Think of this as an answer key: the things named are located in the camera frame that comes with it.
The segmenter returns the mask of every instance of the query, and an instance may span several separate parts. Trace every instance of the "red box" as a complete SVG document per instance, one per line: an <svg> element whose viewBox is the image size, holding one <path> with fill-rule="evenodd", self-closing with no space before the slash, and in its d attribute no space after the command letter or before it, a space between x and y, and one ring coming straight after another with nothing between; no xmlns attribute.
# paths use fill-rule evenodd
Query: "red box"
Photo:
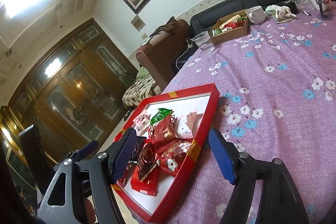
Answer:
<svg viewBox="0 0 336 224"><path fill-rule="evenodd" d="M168 217L170 211L173 209L185 184L189 180L203 143L209 133L210 124L216 111L218 99L219 91L215 84L178 90L144 99L131 115L130 119L128 119L123 130L132 127L133 119L145 108L147 111L151 110L153 112L156 107L165 107L164 105L167 105L167 108L172 108L174 112L177 112L176 114L178 114L183 108L185 108L185 112L189 113L195 109L195 106L199 106L197 112L199 117L196 118L195 121L198 128L193 132L194 141L188 151L188 155L176 177L161 172L158 195L156 197L147 196L131 189L131 186L128 185L130 184L131 175L133 174L133 171L131 170L128 172L128 180L125 187L119 183L112 186L125 204L144 220L161 223Z"/></svg>

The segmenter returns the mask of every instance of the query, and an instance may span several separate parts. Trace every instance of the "white mug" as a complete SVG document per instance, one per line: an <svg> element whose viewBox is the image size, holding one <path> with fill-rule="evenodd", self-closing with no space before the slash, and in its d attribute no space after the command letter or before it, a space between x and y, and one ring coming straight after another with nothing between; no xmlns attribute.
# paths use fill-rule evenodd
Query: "white mug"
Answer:
<svg viewBox="0 0 336 224"><path fill-rule="evenodd" d="M261 6L255 6L245 11L252 24L260 24L266 20L266 15Z"/></svg>

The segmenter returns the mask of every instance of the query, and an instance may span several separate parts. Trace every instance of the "metal screw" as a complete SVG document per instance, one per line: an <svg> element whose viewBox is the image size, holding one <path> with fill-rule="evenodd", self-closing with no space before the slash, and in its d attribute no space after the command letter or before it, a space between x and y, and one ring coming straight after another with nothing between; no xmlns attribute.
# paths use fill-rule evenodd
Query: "metal screw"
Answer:
<svg viewBox="0 0 336 224"><path fill-rule="evenodd" d="M242 158L242 159L247 159L249 157L249 154L246 153L246 152L240 152L239 153L239 156Z"/></svg>
<svg viewBox="0 0 336 224"><path fill-rule="evenodd" d="M107 154L105 153L105 152L100 152L99 154L98 154L98 158L99 159L104 159L104 158L106 158L107 157Z"/></svg>
<svg viewBox="0 0 336 224"><path fill-rule="evenodd" d="M65 159L63 163L64 165L69 165L70 163L72 163L72 159Z"/></svg>
<svg viewBox="0 0 336 224"><path fill-rule="evenodd" d="M282 164L282 160L278 159L278 158L275 158L274 159L274 163L277 164L277 165L281 165Z"/></svg>

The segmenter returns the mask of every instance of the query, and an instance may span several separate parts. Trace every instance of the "green pillow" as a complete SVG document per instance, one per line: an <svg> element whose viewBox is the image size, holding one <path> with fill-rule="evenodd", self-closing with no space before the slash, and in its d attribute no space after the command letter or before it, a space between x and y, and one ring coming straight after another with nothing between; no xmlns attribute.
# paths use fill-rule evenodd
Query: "green pillow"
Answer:
<svg viewBox="0 0 336 224"><path fill-rule="evenodd" d="M145 67L141 67L138 74L136 75L137 79L144 78L149 75L149 71Z"/></svg>

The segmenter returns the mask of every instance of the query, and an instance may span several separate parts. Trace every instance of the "clear plastic cup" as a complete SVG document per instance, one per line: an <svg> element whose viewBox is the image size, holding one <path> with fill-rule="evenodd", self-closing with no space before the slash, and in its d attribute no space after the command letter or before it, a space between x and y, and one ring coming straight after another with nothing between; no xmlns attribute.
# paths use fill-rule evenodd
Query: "clear plastic cup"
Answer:
<svg viewBox="0 0 336 224"><path fill-rule="evenodd" d="M205 53L212 52L215 49L208 32L196 35L192 41Z"/></svg>

